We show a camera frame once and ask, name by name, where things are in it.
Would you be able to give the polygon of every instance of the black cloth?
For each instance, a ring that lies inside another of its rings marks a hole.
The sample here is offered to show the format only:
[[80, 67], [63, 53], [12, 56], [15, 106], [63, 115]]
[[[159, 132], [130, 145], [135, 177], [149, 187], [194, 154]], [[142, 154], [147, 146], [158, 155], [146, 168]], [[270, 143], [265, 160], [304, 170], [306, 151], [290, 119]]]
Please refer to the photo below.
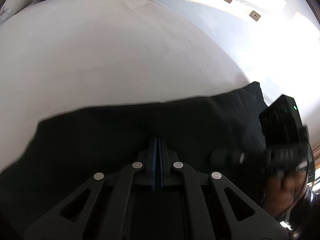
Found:
[[320, 236], [320, 195], [307, 187], [306, 193], [292, 209], [287, 224], [291, 240], [318, 240]]
[[[165, 137], [180, 161], [210, 173], [209, 157], [231, 147], [263, 154], [260, 84], [213, 97], [76, 110], [41, 121], [22, 157], [0, 174], [0, 210], [23, 235], [26, 228], [96, 172], [136, 160], [150, 136]], [[250, 181], [221, 170], [250, 196]]]

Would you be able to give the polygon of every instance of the white bedsheet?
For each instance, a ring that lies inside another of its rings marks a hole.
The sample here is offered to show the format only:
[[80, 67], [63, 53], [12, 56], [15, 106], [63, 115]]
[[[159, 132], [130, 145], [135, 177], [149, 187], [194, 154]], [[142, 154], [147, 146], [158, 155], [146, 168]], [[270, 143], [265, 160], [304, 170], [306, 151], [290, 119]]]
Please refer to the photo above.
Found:
[[51, 115], [248, 84], [211, 38], [152, 0], [33, 4], [0, 25], [0, 62], [0, 168]]

